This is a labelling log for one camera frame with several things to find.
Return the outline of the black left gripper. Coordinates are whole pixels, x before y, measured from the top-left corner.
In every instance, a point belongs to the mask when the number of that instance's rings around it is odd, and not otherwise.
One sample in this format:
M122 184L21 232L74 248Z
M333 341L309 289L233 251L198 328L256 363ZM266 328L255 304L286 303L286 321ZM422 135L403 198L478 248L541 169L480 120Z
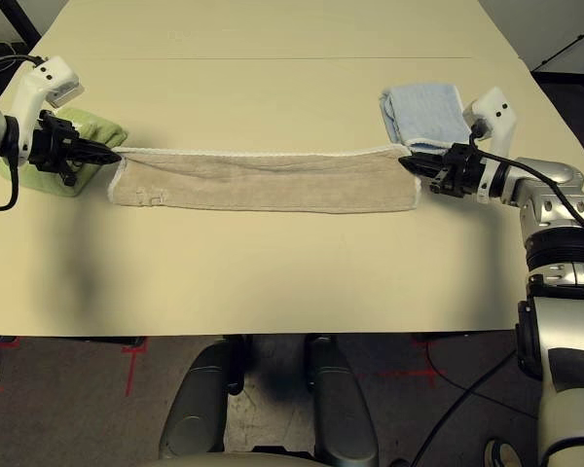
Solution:
M119 155L105 144L79 137L67 120L42 110L33 130L28 162L38 171L57 174L64 186L74 187L77 168L83 164L106 165L119 161Z

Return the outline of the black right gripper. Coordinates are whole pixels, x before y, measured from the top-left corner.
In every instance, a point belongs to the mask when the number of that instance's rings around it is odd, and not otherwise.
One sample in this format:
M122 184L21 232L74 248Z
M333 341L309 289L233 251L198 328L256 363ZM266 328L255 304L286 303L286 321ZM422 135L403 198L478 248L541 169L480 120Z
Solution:
M432 193L455 198L476 194L485 170L481 152L473 146L460 143L454 144L443 157L412 153L398 160L405 168L421 168L412 173L420 178L431 179Z

